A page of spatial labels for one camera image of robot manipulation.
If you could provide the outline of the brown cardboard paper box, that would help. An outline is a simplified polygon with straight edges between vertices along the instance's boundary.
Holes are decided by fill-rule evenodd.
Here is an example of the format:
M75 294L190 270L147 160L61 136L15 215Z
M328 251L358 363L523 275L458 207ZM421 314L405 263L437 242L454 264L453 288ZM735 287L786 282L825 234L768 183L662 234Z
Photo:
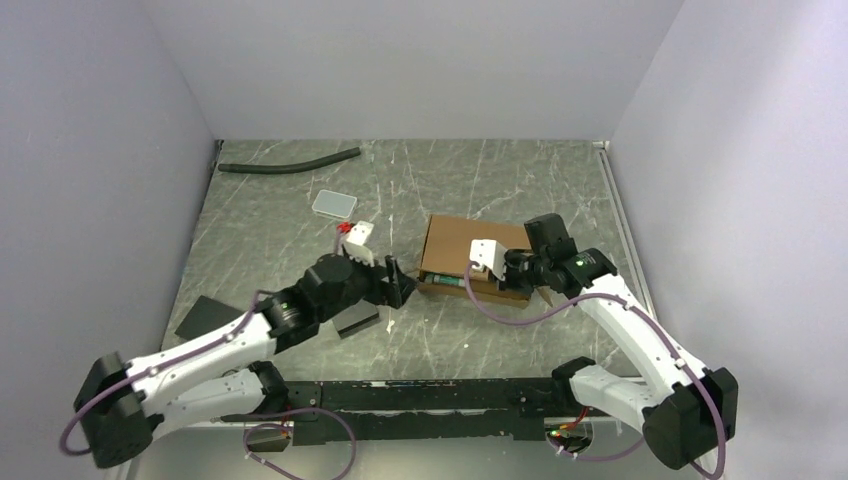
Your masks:
M509 290L504 255L528 250L523 227L447 215L429 219L418 268L418 290L427 294L466 297L471 290L480 302L524 308L538 294L552 305L545 288Z

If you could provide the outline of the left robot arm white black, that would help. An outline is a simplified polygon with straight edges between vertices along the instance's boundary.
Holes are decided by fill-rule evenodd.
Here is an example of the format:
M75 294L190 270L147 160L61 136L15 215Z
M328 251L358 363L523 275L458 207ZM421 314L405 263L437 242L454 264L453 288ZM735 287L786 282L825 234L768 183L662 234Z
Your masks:
M361 301L399 309L416 285L391 255L369 265L325 254L293 285L257 291L245 313L216 330L129 361L104 355L82 383L59 449L109 469L210 417L275 419L286 409L288 390L271 365L274 355L313 338Z

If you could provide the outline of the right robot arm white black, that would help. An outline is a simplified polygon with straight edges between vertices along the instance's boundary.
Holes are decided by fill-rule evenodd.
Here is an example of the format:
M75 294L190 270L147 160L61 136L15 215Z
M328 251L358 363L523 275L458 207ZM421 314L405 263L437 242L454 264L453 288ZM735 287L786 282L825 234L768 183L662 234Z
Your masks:
M666 467L693 467L706 479L724 476L736 431L739 384L725 367L712 369L688 352L637 300L614 263L600 250L581 250L560 215L524 224L529 245L508 249L475 240L469 258L507 289L547 287L589 315L636 367L640 384L590 359L558 367L551 401L574 415L598 408L638 430Z

